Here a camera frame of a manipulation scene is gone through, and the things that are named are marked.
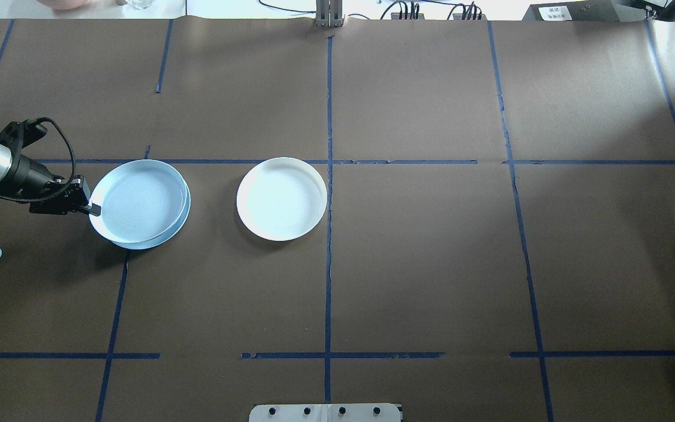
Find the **light blue plate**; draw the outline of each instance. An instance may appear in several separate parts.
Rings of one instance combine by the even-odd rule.
[[[115,245],[123,247],[124,249],[132,249],[134,251],[140,249],[155,248],[155,246],[158,246],[161,243],[166,242],[167,240],[172,238],[175,234],[177,234],[179,230],[182,229],[182,226],[184,225],[185,221],[187,221],[187,217],[189,216],[191,206],[192,206],[192,195],[191,192],[189,192],[189,186],[187,186],[187,200],[184,209],[182,209],[182,214],[179,216],[179,221],[177,221],[176,224],[174,224],[172,227],[169,227],[168,230],[161,233],[160,236],[154,237],[150,240],[145,240],[144,242],[137,242],[137,243],[113,242],[113,243]]]

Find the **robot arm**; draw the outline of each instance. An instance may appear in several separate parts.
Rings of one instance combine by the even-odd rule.
[[[69,149],[72,172],[65,178],[22,155],[22,149],[46,135],[43,123],[54,125]],[[76,163],[67,137],[50,118],[11,122],[0,131],[0,199],[29,203],[37,214],[84,213],[99,216],[101,206],[90,203],[90,189],[83,176],[75,174]]]

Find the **table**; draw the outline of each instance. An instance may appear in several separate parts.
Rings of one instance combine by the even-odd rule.
[[[128,252],[0,201],[0,420],[675,420],[675,24],[0,21],[0,129],[41,115],[193,206]],[[271,243],[235,197],[281,155],[330,209]]]

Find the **metal bracket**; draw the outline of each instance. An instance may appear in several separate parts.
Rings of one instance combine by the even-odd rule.
[[[343,26],[343,0],[316,0],[316,25],[322,28]]]
[[[390,403],[259,405],[249,422],[403,422],[402,409]]]

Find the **white plate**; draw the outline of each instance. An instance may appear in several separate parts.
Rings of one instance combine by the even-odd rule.
[[[146,242],[177,224],[187,191],[184,178],[172,166],[156,160],[131,161],[98,182],[90,201],[101,206],[101,216],[90,216],[90,222],[112,242]]]
[[[307,163],[289,157],[271,158],[241,180],[236,208],[252,233],[268,240],[292,240],[322,219],[327,187]]]
[[[179,218],[179,221],[177,221],[176,224],[173,225],[173,227],[166,230],[166,232],[162,233],[160,236],[147,240],[145,242],[138,242],[138,243],[114,242],[114,243],[115,245],[121,246],[124,249],[132,249],[132,250],[155,248],[155,246],[158,246],[161,243],[164,243],[170,238],[174,237],[174,235],[176,235],[179,232],[179,230],[182,229],[182,226],[184,225],[185,221],[187,221],[187,217],[189,216],[189,209],[191,209],[191,206],[192,206],[192,197],[191,193],[189,192],[189,188],[187,187],[186,205],[184,207],[184,210],[182,211],[182,216]]]

